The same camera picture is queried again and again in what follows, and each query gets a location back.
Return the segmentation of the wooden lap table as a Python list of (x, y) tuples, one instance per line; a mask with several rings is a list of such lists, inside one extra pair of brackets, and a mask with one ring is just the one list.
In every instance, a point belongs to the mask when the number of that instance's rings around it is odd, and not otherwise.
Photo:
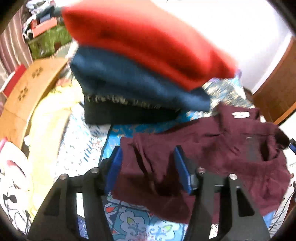
[(4, 105), (1, 138), (22, 148), (36, 106), (53, 88), (67, 62), (66, 58), (44, 58), (29, 66)]

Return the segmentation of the blue patchwork quilt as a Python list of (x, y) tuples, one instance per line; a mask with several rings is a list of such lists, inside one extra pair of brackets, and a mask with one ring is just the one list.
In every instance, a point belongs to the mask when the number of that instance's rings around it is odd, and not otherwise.
[(271, 194), (280, 158), (278, 127), (243, 109), (219, 104), (216, 115), (163, 133), (122, 138), (107, 174), (85, 175), (83, 200), (90, 240), (113, 240), (101, 198), (104, 194), (144, 205), (158, 217), (188, 224), (185, 240), (268, 240), (261, 216), (279, 202)]

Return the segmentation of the black folded garment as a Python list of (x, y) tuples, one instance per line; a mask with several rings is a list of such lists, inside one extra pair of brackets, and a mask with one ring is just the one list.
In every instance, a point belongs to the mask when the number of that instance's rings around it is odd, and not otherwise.
[(140, 106), (101, 101), (96, 96), (84, 97), (84, 120), (90, 125), (134, 125), (175, 120), (181, 113), (174, 108), (143, 108)]

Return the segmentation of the yellow garment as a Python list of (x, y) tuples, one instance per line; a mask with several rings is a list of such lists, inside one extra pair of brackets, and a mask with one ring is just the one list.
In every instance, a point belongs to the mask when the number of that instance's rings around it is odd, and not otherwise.
[(37, 105), (29, 132), (29, 214), (36, 216), (55, 181), (56, 159), (72, 108), (83, 99), (80, 85), (54, 87)]

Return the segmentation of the striped pink curtain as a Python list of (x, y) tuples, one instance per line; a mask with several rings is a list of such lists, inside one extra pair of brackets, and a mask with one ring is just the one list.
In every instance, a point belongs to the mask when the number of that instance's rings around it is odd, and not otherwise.
[(23, 38), (23, 6), (16, 12), (1, 34), (1, 86), (21, 64), (28, 67), (33, 59)]

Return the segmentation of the red white box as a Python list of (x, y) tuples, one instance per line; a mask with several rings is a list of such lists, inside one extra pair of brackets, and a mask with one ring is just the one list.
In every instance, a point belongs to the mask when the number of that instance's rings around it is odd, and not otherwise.
[(9, 77), (4, 82), (3, 86), (1, 87), (1, 93), (4, 95), (4, 97), (7, 99), (9, 95), (11, 94), (13, 88), (18, 83), (22, 75), (26, 71), (25, 65), (21, 64), (16, 67), (15, 71), (9, 75)]

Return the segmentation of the clutter pile of clothes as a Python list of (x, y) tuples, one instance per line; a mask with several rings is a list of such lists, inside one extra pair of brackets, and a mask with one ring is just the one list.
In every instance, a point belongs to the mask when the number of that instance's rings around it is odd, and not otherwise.
[(22, 29), (25, 32), (31, 28), (31, 21), (39, 21), (41, 18), (50, 15), (50, 17), (62, 16), (61, 7), (57, 1), (26, 1), (23, 5)]

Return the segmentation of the wooden door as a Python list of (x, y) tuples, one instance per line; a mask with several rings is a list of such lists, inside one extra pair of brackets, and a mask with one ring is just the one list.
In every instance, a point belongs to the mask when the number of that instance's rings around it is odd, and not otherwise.
[(281, 124), (295, 112), (295, 37), (276, 68), (252, 95), (253, 104), (269, 122)]

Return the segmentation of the orange box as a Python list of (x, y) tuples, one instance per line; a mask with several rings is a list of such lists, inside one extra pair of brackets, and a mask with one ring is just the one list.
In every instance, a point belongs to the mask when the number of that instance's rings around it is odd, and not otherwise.
[(49, 20), (46, 20), (40, 24), (38, 24), (34, 29), (32, 29), (33, 38), (41, 35), (42, 33), (46, 32), (47, 30), (55, 27), (58, 24), (57, 18), (52, 17)]

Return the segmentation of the maroon button shirt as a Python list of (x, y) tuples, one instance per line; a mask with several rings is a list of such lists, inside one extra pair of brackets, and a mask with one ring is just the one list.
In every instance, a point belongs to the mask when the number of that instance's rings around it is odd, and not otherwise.
[(121, 171), (112, 190), (115, 199), (145, 206), (154, 215), (188, 223), (194, 197), (180, 184), (173, 150), (207, 171), (237, 175), (262, 215), (278, 208), (290, 183), (283, 154), (289, 138), (275, 124), (260, 121), (256, 108), (225, 104), (216, 114), (175, 126), (163, 133), (122, 138)]

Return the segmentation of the navy folded sweater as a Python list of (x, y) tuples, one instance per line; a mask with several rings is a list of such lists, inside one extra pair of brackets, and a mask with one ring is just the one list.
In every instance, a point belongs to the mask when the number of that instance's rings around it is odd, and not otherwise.
[(199, 87), (187, 91), (128, 58), (100, 48), (79, 47), (70, 63), (84, 94), (100, 101), (145, 108), (209, 111), (210, 96)]

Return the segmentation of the green cloth covered box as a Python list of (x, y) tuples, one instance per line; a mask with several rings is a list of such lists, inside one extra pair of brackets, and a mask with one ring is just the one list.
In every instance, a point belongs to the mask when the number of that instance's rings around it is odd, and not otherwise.
[(28, 42), (33, 60), (53, 55), (61, 46), (72, 41), (64, 25), (57, 25)]

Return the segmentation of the red folded sweater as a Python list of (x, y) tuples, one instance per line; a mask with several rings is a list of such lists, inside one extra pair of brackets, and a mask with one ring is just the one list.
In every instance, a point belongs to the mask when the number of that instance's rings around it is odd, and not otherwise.
[(62, 17), (79, 44), (122, 54), (185, 90), (237, 70), (232, 57), (151, 1), (80, 1)]

